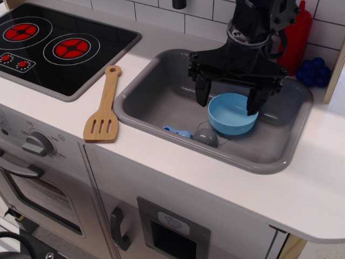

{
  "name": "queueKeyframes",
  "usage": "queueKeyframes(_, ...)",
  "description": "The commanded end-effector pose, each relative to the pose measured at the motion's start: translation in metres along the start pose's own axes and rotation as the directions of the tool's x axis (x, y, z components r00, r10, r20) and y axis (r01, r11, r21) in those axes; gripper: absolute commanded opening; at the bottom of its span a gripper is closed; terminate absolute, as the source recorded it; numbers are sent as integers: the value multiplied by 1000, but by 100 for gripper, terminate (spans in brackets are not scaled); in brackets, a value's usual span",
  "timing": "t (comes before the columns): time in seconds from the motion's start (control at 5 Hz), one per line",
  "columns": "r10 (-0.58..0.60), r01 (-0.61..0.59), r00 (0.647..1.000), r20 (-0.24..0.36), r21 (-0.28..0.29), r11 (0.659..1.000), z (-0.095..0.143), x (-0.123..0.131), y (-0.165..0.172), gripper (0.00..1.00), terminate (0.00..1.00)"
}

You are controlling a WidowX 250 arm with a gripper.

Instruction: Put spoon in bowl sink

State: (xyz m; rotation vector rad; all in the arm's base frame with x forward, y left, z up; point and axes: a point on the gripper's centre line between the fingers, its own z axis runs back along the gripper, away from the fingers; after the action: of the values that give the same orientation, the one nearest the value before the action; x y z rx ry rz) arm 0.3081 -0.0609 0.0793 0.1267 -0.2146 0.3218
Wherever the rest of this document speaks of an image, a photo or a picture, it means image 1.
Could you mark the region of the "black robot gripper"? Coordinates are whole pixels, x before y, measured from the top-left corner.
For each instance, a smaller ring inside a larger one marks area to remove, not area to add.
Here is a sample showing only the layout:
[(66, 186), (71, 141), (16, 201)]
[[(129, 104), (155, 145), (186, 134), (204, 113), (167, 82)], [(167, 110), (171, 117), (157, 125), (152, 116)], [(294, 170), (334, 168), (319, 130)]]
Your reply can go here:
[(227, 32), (222, 47), (189, 54), (188, 76), (196, 83), (196, 100), (202, 107), (207, 105), (213, 82), (249, 88), (247, 115), (254, 115), (280, 91), (289, 75), (286, 68), (272, 61), (285, 53), (286, 45), (281, 52), (271, 53), (271, 34), (250, 38), (236, 28)]

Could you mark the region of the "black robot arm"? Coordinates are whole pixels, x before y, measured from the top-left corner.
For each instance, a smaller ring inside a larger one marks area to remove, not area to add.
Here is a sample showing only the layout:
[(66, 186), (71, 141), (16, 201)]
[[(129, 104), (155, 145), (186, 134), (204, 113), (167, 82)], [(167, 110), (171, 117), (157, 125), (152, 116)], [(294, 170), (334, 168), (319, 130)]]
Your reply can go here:
[(284, 29), (296, 23), (295, 1), (237, 1), (227, 26), (227, 41), (217, 49), (189, 54), (188, 76), (196, 100), (206, 106), (212, 82), (249, 88), (246, 110), (257, 113), (279, 93), (289, 71), (274, 63), (287, 49)]

